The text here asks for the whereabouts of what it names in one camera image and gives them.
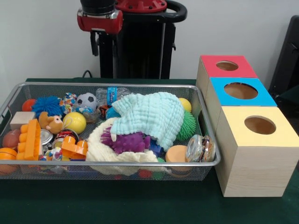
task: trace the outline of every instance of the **black cable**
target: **black cable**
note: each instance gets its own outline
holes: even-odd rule
[[[93,78],[93,75],[92,75],[92,73],[90,72],[90,70],[86,70],[86,71],[83,73],[82,78],[85,78],[85,75],[86,75],[87,73],[89,74],[90,78]]]

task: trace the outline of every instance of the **light blue muslin cloth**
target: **light blue muslin cloth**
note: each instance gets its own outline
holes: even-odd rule
[[[164,151],[173,145],[184,121],[181,102],[167,92],[130,94],[112,106],[121,115],[112,125],[112,134],[142,132],[155,138]]]

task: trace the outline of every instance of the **purple spiky ball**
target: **purple spiky ball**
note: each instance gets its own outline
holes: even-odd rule
[[[150,136],[144,138],[142,132],[117,135],[116,141],[112,141],[110,129],[111,127],[104,130],[101,141],[117,154],[123,152],[143,153],[146,148],[150,147]]]

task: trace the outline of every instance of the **white wall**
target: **white wall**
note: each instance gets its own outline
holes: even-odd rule
[[[266,86],[298,0],[180,0],[171,78],[195,78],[200,54],[245,55]],[[89,34],[78,28],[79,0],[0,1],[0,104],[28,77],[99,73]]]

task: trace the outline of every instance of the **soccer ball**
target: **soccer ball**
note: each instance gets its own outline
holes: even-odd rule
[[[97,99],[91,93],[85,93],[78,96],[76,103],[82,107],[90,107],[93,111],[97,108]]]

